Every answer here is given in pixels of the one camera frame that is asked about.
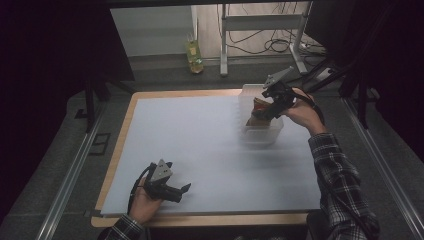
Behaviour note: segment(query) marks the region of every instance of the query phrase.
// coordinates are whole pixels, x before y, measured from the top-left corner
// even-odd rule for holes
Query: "transparent box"
[[[272,103],[271,98],[262,96],[262,84],[245,84],[242,92],[238,96],[240,109],[240,139],[244,144],[253,147],[266,147],[272,145],[283,129],[283,118],[272,119],[269,126],[246,126],[253,110],[253,99],[255,97]]]

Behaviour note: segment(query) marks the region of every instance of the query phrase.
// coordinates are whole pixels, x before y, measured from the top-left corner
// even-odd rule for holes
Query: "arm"
[[[294,91],[306,96],[299,89]],[[307,128],[311,134],[309,145],[321,190],[321,209],[327,216],[331,229],[328,239],[366,239],[362,228],[349,210],[342,206],[344,204],[352,209],[371,231],[378,233],[378,221],[369,210],[361,191],[356,167],[343,154],[335,136],[327,132],[316,112],[298,99],[292,108],[282,114]],[[330,194],[329,189],[332,189],[335,195]]]
[[[129,239],[138,240],[144,234],[143,225],[148,222],[159,209],[163,200],[152,200],[142,187],[144,178],[134,196],[129,214],[124,214],[107,234],[106,240]]]

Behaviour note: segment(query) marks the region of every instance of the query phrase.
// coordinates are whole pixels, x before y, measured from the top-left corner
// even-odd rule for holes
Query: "metal frame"
[[[97,130],[103,119],[103,114],[106,111],[106,107],[106,102],[101,102],[99,104],[97,109],[97,118],[93,123],[92,131],[86,133],[78,153],[76,154],[65,178],[63,179],[62,185],[60,186],[60,189],[52,202],[44,222],[41,225],[40,231],[36,237],[37,240],[49,240],[53,238],[53,235],[62,217],[63,211],[65,210],[66,204],[68,203],[72,190],[74,189],[75,183],[77,182],[78,176],[93,143],[94,137],[96,136]]]
[[[306,27],[309,11],[312,2],[308,2],[302,14],[290,15],[254,15],[254,16],[227,16],[226,4],[222,4],[221,21],[221,76],[228,75],[228,55],[227,55],[227,32],[228,31],[249,31],[249,30],[274,30],[274,29],[297,29],[298,34],[293,44],[290,44],[290,51],[296,62],[300,74],[305,74],[305,64],[299,54],[300,40]]]

